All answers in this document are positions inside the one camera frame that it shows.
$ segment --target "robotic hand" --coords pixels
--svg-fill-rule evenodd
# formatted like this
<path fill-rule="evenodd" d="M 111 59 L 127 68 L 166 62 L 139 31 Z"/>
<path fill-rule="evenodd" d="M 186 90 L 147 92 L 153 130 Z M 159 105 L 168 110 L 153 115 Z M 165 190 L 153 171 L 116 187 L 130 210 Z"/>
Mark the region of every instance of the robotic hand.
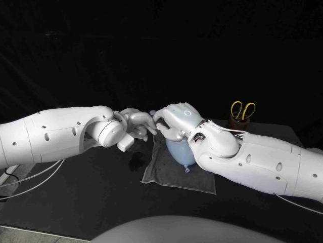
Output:
<path fill-rule="evenodd" d="M 52 162 L 96 146 L 117 144 L 126 151 L 134 138 L 147 140 L 156 125 L 137 109 L 113 111 L 106 106 L 51 109 L 0 124 L 0 169 Z"/>
<path fill-rule="evenodd" d="M 170 126 L 156 124 L 166 139 L 188 137 L 204 170 L 270 194 L 323 202 L 323 151 L 243 132 L 234 136 L 211 120 L 206 122 L 188 103 L 172 104 L 155 114 Z"/>

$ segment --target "gray floor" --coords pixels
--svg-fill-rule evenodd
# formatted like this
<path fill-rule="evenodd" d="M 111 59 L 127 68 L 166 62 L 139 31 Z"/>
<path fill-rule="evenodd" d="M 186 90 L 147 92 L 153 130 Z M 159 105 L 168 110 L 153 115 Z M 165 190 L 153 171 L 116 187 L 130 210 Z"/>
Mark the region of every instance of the gray floor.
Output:
<path fill-rule="evenodd" d="M 32 169 L 34 165 L 19 166 L 15 175 L 23 179 Z M 8 182 L 13 182 L 15 177 L 9 177 Z M 0 195 L 12 195 L 18 188 L 18 184 L 0 188 Z M 0 227 L 0 243 L 84 243 L 87 241 L 62 238 L 52 235 L 45 235 L 41 233 L 26 232 L 18 229 L 9 229 Z"/>

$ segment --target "light blue balloon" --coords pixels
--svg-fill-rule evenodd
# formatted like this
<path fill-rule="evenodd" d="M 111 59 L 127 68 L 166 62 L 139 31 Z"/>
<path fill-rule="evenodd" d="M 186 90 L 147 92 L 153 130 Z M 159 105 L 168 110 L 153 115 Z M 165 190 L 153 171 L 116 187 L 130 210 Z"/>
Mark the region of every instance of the light blue balloon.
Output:
<path fill-rule="evenodd" d="M 188 166 L 196 163 L 195 155 L 188 144 L 188 137 L 183 137 L 183 140 L 181 142 L 173 142 L 166 139 L 166 146 L 170 151 L 172 157 L 175 158 L 178 163 L 185 166 L 185 172 L 188 173 Z"/>

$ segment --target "yellow scissors handle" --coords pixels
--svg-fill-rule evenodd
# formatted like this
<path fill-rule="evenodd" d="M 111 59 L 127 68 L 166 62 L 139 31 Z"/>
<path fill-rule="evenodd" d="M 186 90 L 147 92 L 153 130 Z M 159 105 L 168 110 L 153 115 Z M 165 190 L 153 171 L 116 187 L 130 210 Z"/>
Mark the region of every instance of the yellow scissors handle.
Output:
<path fill-rule="evenodd" d="M 234 114 L 232 114 L 232 107 L 234 107 L 234 105 L 235 105 L 237 103 L 240 104 L 240 111 L 238 111 L 238 115 L 237 115 L 237 117 L 234 117 Z M 231 107 L 231 114 L 232 114 L 234 119 L 237 120 L 238 117 L 240 117 L 240 112 L 241 112 L 241 108 L 243 108 L 243 103 L 241 103 L 240 101 L 235 101 L 235 102 L 232 103 L 232 107 Z"/>
<path fill-rule="evenodd" d="M 243 112 L 241 120 L 244 120 L 245 118 L 248 119 L 253 116 L 253 114 L 254 114 L 254 110 L 253 110 L 251 114 L 245 117 L 247 108 L 250 107 L 250 105 L 254 105 L 254 110 L 255 110 L 255 104 L 254 103 L 248 103 L 247 106 L 245 106 L 244 112 Z"/>

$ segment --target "scissors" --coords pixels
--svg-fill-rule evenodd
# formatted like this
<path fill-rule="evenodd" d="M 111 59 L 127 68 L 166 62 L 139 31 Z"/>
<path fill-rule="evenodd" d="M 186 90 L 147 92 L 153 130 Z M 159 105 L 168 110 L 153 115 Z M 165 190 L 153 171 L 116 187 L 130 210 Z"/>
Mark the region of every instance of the scissors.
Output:
<path fill-rule="evenodd" d="M 240 104 L 240 111 L 238 111 L 238 113 L 237 113 L 237 114 L 238 114 L 237 116 L 234 116 L 234 114 L 232 114 L 232 107 L 234 107 L 235 104 Z M 247 108 L 248 108 L 251 105 L 254 106 L 254 110 L 255 110 L 255 104 L 254 104 L 254 103 L 248 103 L 247 106 L 245 106 L 245 109 L 244 109 L 243 116 L 241 116 L 240 120 L 248 119 L 248 118 L 253 116 L 253 114 L 254 114 L 254 110 L 253 110 L 251 114 L 245 116 Z M 243 103 L 241 103 L 240 101 L 235 101 L 235 102 L 232 103 L 232 107 L 231 107 L 231 114 L 232 114 L 234 119 L 237 120 L 238 117 L 240 117 L 241 109 L 243 109 Z"/>

